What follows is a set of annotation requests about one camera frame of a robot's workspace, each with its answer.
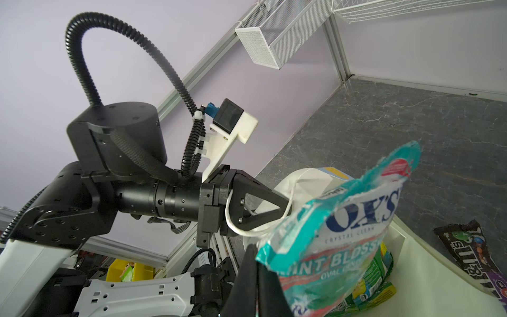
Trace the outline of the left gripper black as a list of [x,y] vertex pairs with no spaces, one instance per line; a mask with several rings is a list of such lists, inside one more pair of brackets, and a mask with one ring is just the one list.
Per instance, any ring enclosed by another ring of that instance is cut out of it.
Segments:
[[[227,207],[226,222],[225,205],[231,190],[231,206]],[[278,209],[261,210],[261,213],[252,215],[241,204],[242,200],[245,202],[247,194],[272,203]],[[245,237],[266,235],[287,216],[288,203],[285,196],[275,193],[243,170],[236,171],[229,165],[220,165],[200,187],[197,247],[209,248],[215,233]]]

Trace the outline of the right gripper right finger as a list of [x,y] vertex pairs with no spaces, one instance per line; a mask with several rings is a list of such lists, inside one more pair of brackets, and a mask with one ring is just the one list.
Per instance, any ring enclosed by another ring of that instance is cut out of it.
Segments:
[[258,264],[258,316],[293,317],[278,275]]

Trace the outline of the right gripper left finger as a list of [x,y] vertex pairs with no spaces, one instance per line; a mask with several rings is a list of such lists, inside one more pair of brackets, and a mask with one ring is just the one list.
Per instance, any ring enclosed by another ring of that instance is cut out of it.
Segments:
[[257,311],[257,247],[249,244],[231,294],[220,312],[221,317],[255,317]]

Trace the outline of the Fox's mint blossom candy bag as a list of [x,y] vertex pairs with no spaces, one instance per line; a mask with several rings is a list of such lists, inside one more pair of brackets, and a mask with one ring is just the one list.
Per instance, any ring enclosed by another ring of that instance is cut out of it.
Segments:
[[278,275],[289,316],[324,316],[353,291],[420,157],[418,142],[402,145],[362,177],[304,203],[261,240],[256,259]]

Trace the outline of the illustrated paper gift bag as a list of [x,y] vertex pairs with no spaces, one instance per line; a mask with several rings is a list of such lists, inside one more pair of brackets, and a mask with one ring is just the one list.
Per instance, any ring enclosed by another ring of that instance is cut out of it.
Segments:
[[[384,242],[394,261],[388,281],[397,293],[381,305],[352,316],[506,315],[496,298],[415,236],[399,218],[391,222]],[[310,316],[302,304],[289,307],[293,316]]]

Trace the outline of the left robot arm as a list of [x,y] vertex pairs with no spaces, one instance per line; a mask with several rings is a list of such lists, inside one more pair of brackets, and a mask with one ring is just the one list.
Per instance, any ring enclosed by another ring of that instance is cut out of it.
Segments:
[[[144,102],[105,105],[83,55],[87,31],[132,40],[163,70],[191,115],[181,167],[169,168],[157,109]],[[219,261],[214,234],[257,235],[286,217],[291,202],[223,159],[258,121],[231,100],[196,106],[160,50],[128,23],[104,13],[73,17],[67,55],[89,107],[67,127],[77,160],[65,166],[1,235],[2,316],[290,316],[277,275],[246,249],[238,272]],[[168,221],[173,232],[196,223],[198,254],[210,263],[178,276],[127,283],[87,279],[63,263],[92,237],[110,232],[117,214]]]

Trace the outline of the white mesh box basket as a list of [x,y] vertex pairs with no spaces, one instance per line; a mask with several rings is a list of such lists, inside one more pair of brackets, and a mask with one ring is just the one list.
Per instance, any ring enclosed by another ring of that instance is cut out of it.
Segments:
[[258,1],[235,33],[252,61],[281,69],[331,16],[330,0]]

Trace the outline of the purple M&M's packet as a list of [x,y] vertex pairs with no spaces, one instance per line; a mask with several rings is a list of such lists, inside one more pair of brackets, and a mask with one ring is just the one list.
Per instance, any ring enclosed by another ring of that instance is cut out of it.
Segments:
[[506,308],[506,276],[489,252],[481,225],[474,219],[467,224],[438,227],[433,232],[458,266],[490,291]]

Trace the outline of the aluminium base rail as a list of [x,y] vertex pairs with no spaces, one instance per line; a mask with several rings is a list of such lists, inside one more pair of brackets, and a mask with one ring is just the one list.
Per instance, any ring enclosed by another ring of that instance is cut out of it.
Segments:
[[[197,227],[194,226],[184,235],[183,240],[169,255],[168,263],[165,266],[165,272],[162,273],[162,277],[173,277],[181,274],[188,260],[199,250],[196,241]],[[215,233],[211,237],[211,244],[209,247],[214,249],[218,264],[225,258],[230,258],[235,273],[238,273],[240,264],[236,259],[232,244],[228,237],[220,236]]]

